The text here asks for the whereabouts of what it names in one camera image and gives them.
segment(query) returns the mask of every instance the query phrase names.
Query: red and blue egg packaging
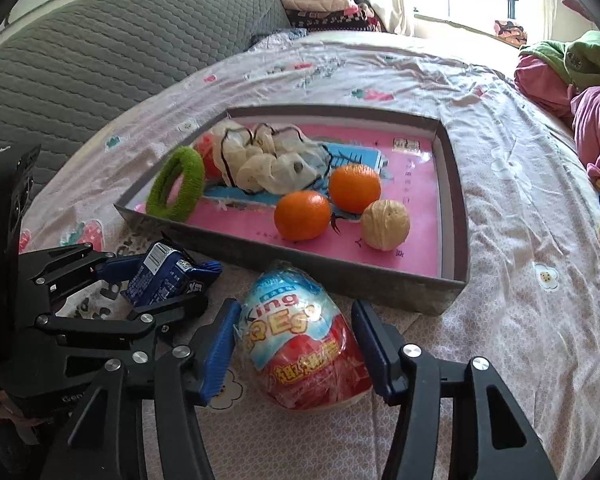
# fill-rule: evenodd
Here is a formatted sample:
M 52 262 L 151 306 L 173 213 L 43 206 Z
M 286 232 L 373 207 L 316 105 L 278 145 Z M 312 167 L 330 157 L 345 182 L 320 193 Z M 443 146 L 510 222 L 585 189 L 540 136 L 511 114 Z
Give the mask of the red and blue egg packaging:
M 362 354 L 325 290 L 288 264 L 253 285 L 236 326 L 259 389 L 290 410 L 358 400 L 370 387 Z

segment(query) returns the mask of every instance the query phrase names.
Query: bed sheet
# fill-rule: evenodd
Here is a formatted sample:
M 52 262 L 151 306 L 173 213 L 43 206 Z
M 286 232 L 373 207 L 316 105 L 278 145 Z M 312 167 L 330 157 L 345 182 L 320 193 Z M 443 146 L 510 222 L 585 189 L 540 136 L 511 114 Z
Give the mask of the bed sheet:
M 327 103 L 440 118 L 462 179 L 471 280 L 439 317 L 378 310 L 408 342 L 439 358 L 488 357 L 559 477 L 582 478 L 600 454 L 600 212 L 573 139 L 495 70 L 440 56 L 422 41 L 358 38 L 240 54 L 127 111 L 36 197 L 24 219 L 22 248 L 91 241 L 117 254 L 145 250 L 149 241 L 131 233 L 112 204 L 172 146 L 228 106 Z M 256 276 L 226 266 L 200 323 L 213 318 L 225 297 L 243 299 Z M 70 298 L 62 313 L 124 316 L 123 300 L 107 300 L 99 288 Z M 348 317 L 351 300 L 334 299 Z M 218 480 L 236 473 L 247 480 L 362 480 L 380 478 L 397 409 L 369 393 L 339 411 L 283 412 L 255 391 L 236 357 L 224 394 L 198 417 Z M 444 402 L 436 478 L 446 478 L 450 420 Z M 150 402 L 144 436 L 149 476 L 161 478 Z

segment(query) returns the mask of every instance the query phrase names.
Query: bed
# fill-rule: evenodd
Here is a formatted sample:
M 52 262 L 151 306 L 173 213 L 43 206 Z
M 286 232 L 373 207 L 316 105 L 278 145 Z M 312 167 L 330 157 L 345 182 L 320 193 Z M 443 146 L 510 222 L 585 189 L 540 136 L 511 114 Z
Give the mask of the bed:
M 582 478 L 600 455 L 600 210 L 569 131 L 501 72 L 427 41 L 327 32 L 272 45 L 203 68 L 102 127 L 33 201 L 21 249 L 89 241 L 117 254 L 146 250 L 155 234 L 131 232 L 112 204 L 229 105 L 339 104 L 440 118 L 462 179 L 472 278 L 440 317 L 379 311 L 408 342 L 436 357 L 487 356 L 559 478 Z M 224 298 L 243 298 L 256 276 L 227 266 L 200 324 Z M 122 298 L 109 300 L 99 290 L 96 284 L 70 298 L 60 314 L 123 317 Z M 348 316 L 351 299 L 335 300 Z M 219 480 L 236 472 L 247 480 L 381 475 L 397 410 L 379 397 L 369 393 L 344 410 L 290 415 L 259 396 L 237 356 L 228 377 L 222 402 L 198 412 Z M 446 478 L 450 449 L 450 405 L 442 408 L 437 479 Z M 144 444 L 149 478 L 158 479 L 152 410 L 147 402 Z
M 0 148 L 41 144 L 35 195 L 122 112 L 256 35 L 289 27 L 280 0 L 77 0 L 0 44 Z

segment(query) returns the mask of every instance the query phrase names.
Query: orange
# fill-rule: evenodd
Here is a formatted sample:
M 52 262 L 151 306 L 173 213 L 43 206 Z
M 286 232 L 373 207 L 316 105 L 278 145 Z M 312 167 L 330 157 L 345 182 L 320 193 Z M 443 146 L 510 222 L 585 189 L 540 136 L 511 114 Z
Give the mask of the orange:
M 278 201 L 273 221 L 283 238 L 291 242 L 311 240 L 329 225 L 331 206 L 320 193 L 296 191 Z
M 380 198 L 380 176 L 364 164 L 346 164 L 329 177 L 331 201 L 343 211 L 362 214 Z

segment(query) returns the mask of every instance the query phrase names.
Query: pink plush ear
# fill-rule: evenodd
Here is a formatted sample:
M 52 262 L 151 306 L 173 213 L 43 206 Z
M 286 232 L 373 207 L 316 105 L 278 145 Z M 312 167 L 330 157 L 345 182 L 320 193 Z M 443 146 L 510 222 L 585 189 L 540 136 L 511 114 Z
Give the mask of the pink plush ear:
M 562 4 L 568 9 L 577 12 L 580 16 L 582 16 L 585 20 L 589 20 L 590 22 L 594 22 L 593 16 L 589 14 L 589 11 L 585 9 L 582 4 L 578 0 L 562 0 Z

